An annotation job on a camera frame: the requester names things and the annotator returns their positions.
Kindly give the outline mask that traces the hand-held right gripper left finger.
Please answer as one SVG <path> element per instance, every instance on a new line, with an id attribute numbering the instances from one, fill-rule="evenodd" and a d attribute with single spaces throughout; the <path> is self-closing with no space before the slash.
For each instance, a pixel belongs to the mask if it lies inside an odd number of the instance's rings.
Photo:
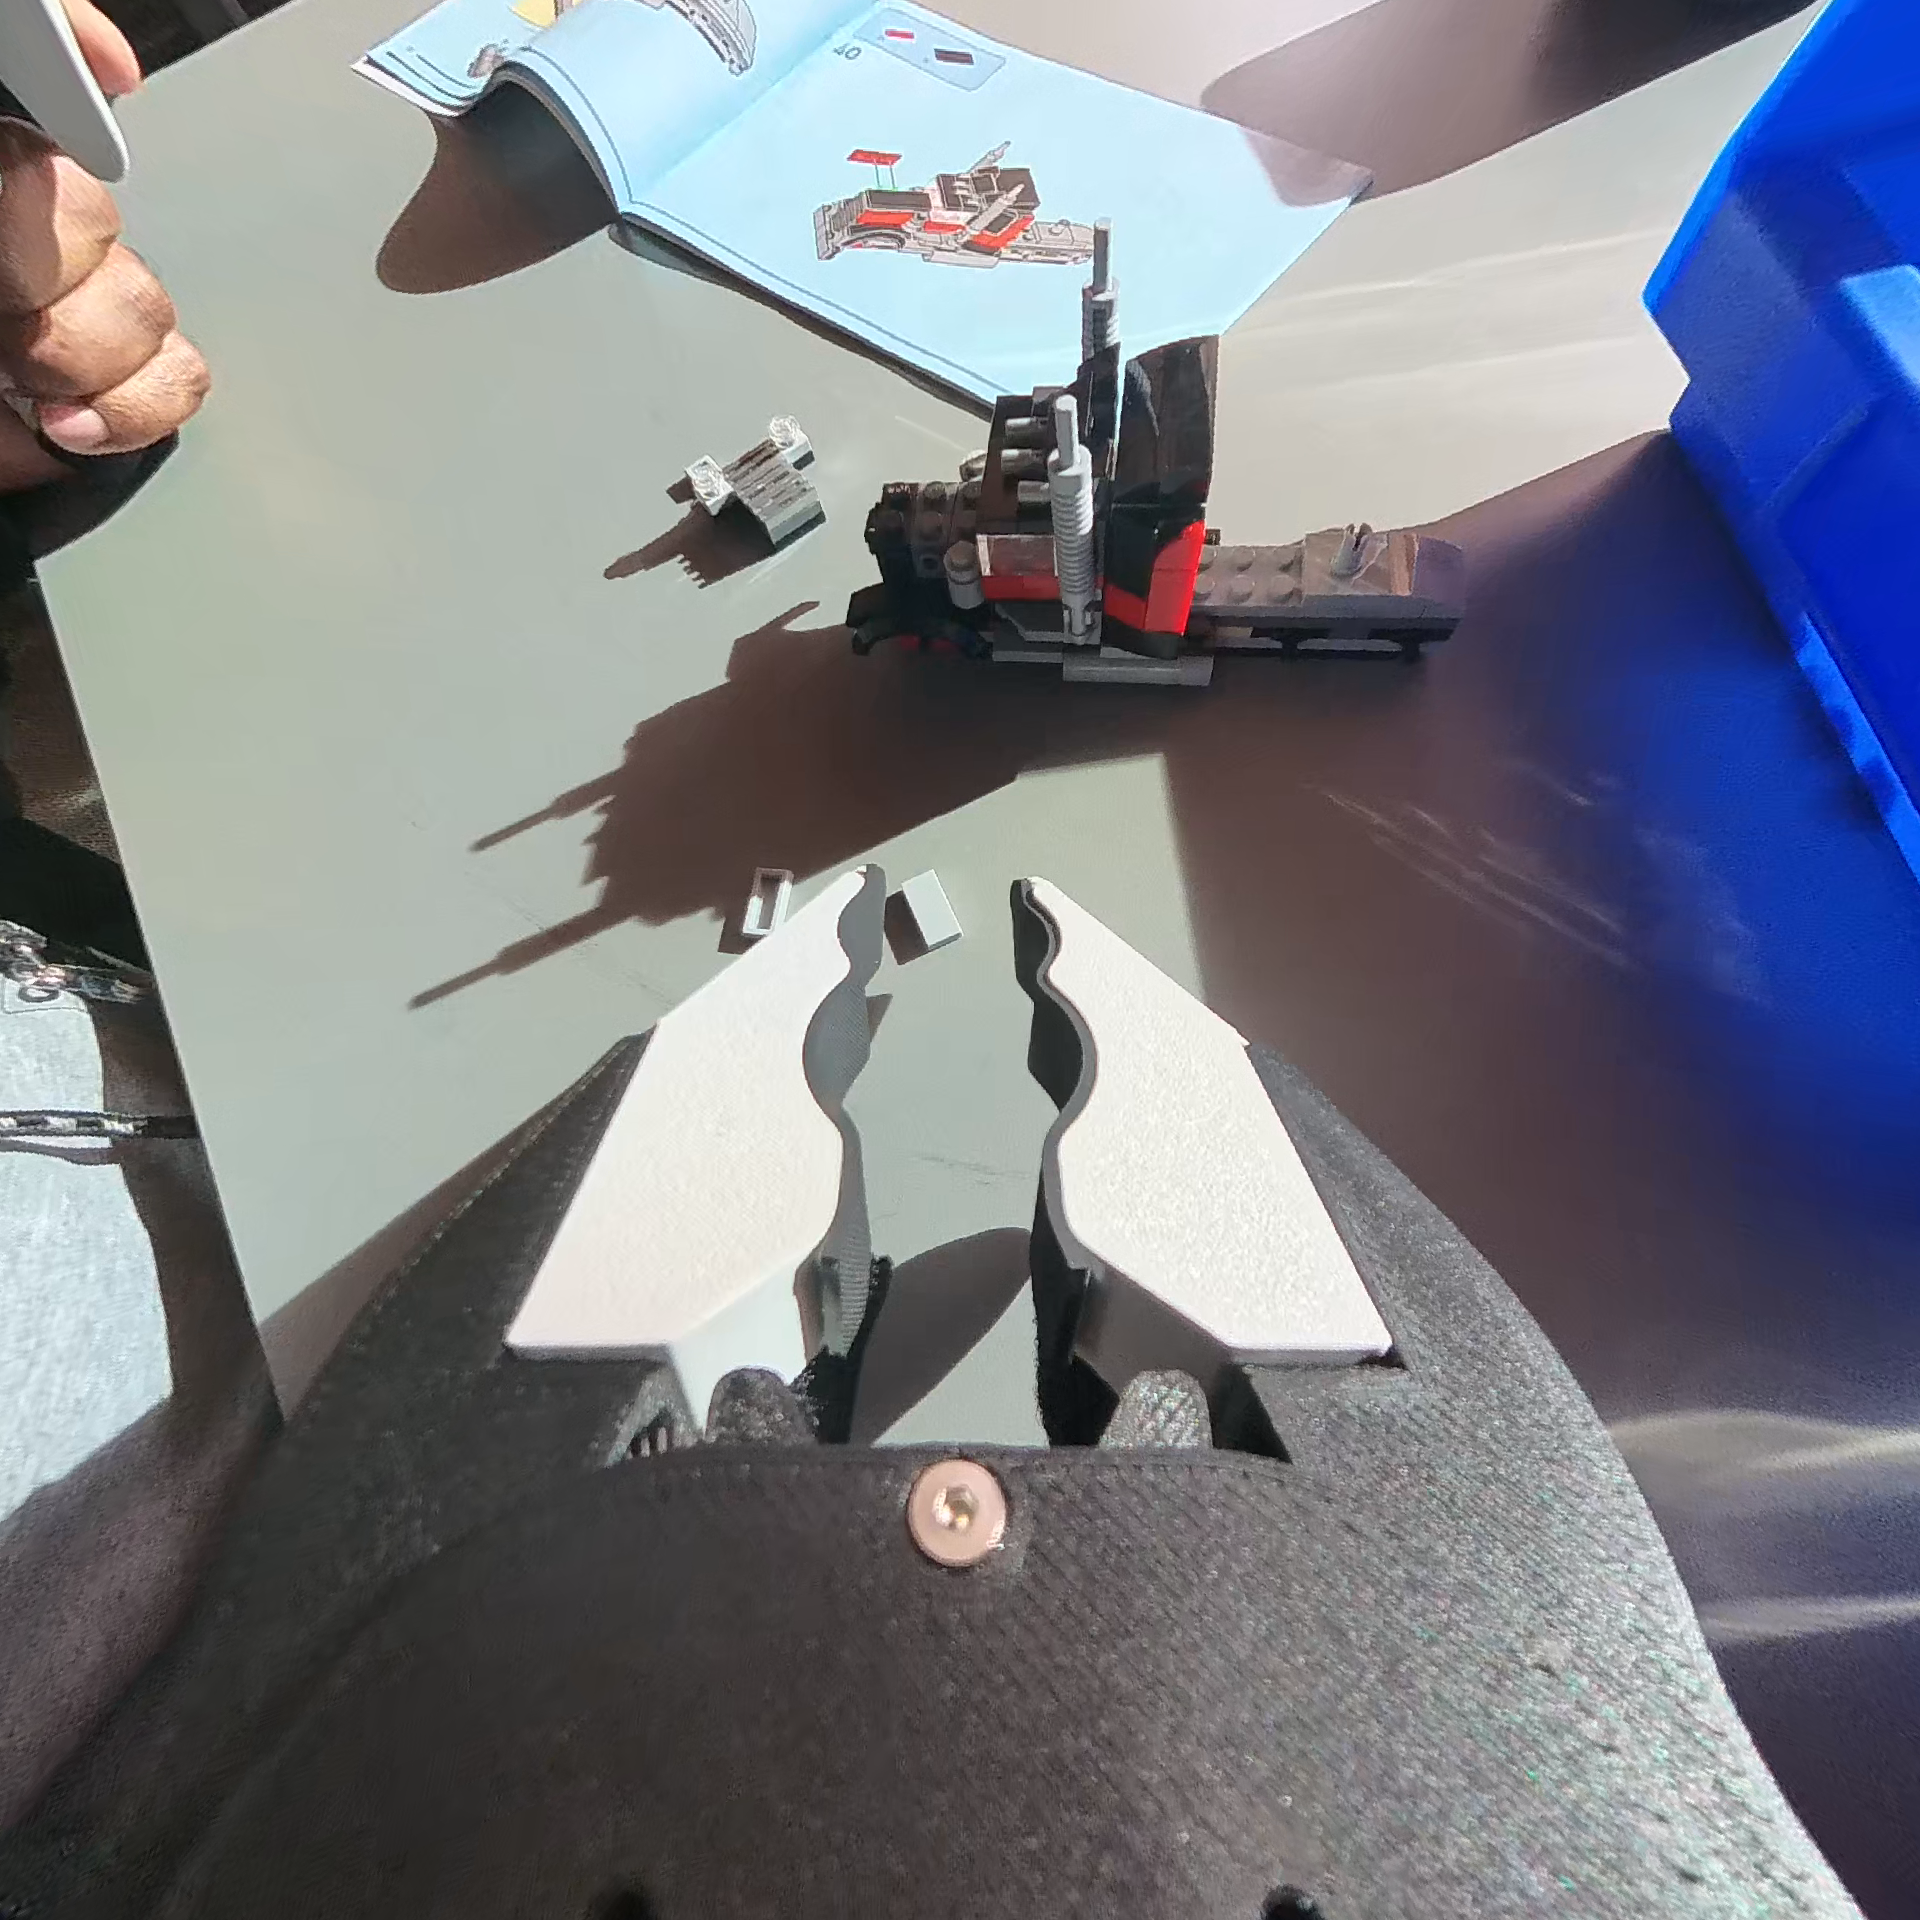
<path id="1" fill-rule="evenodd" d="M 883 870 L 837 876 L 664 1012 L 503 1332 L 656 1363 L 695 1417 L 728 1372 L 854 1363 L 876 1244 L 848 1091 L 869 1063 Z"/>

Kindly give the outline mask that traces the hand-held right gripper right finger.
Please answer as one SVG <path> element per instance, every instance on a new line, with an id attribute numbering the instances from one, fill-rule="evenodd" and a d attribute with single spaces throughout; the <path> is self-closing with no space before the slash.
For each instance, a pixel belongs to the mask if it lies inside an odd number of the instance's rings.
<path id="1" fill-rule="evenodd" d="M 1134 1446 L 1116 1404 L 1181 1373 L 1211 1446 L 1278 1446 L 1254 1373 L 1392 1357 L 1386 1322 L 1235 1021 L 1052 877 L 1012 883 L 1028 1074 L 1056 1101 L 1030 1227 L 1056 1446 Z"/>

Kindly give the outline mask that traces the light blue instruction booklet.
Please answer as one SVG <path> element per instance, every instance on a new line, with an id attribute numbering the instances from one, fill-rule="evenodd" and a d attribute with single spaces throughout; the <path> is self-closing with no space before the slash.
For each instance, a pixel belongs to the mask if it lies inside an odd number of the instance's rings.
<path id="1" fill-rule="evenodd" d="M 518 86 L 615 212 L 974 399 L 1083 353 L 1225 332 L 1368 169 L 1002 45 L 919 6 L 431 6 L 359 76 L 464 117 Z"/>

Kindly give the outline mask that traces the black red toy brick truck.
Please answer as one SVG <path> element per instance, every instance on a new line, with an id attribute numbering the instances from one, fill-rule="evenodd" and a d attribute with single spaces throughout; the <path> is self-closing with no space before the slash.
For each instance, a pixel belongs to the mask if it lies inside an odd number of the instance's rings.
<path id="1" fill-rule="evenodd" d="M 1222 541 L 1216 332 L 1122 356 L 1114 223 L 1091 223 L 1083 364 L 997 396 L 955 480 L 886 480 L 865 520 L 877 581 L 848 599 L 854 653 L 883 643 L 1068 684 L 1211 684 L 1216 656 L 1423 656 L 1466 619 L 1466 552 L 1346 522 Z"/>

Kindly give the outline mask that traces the grey black grille brick assembly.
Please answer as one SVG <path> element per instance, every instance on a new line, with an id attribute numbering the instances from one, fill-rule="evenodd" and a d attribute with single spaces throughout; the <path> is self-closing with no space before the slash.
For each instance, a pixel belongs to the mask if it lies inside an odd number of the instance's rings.
<path id="1" fill-rule="evenodd" d="M 825 522 L 813 461 L 807 427 L 795 413 L 777 413 L 760 442 L 728 463 L 712 454 L 691 461 L 686 489 L 709 520 L 750 522 L 768 549 L 784 549 Z"/>

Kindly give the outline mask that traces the blue plastic parts bin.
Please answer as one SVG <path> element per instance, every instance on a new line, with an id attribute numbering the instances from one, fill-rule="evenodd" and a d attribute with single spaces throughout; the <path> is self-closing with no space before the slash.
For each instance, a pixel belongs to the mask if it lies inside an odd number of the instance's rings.
<path id="1" fill-rule="evenodd" d="M 1920 9 L 1825 6 L 1647 282 L 1673 439 L 1920 867 Z"/>

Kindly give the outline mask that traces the grey desk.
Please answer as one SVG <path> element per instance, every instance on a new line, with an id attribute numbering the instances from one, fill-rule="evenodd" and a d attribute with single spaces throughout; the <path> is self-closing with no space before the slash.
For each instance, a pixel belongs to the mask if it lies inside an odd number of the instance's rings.
<path id="1" fill-rule="evenodd" d="M 1216 522 L 1430 522 L 1418 666 L 1075 689 L 854 656 L 860 520 L 979 417 L 674 250 L 535 107 L 353 76 L 295 6 L 131 104 L 211 399 L 46 570 L 279 1404 L 757 867 L 938 870 L 877 978 L 886 1436 L 1030 1436 L 1056 877 L 1466 1227 L 1615 1426 L 1772 1773 L 1917 1915 L 1917 883 L 1661 423 L 1647 275 L 1811 6 L 953 6 L 1374 169 L 1222 342 Z M 768 549 L 686 463 L 795 413 Z"/>

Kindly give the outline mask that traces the person's left hand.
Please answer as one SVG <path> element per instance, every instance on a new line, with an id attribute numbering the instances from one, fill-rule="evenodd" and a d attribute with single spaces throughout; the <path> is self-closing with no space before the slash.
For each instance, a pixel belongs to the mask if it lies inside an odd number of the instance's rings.
<path id="1" fill-rule="evenodd" d="M 97 6 L 64 6 L 106 104 L 138 65 Z M 0 121 L 0 489 L 52 480 L 57 454 L 149 450 L 193 417 L 206 364 L 158 275 L 122 244 L 104 178 L 5 95 Z"/>

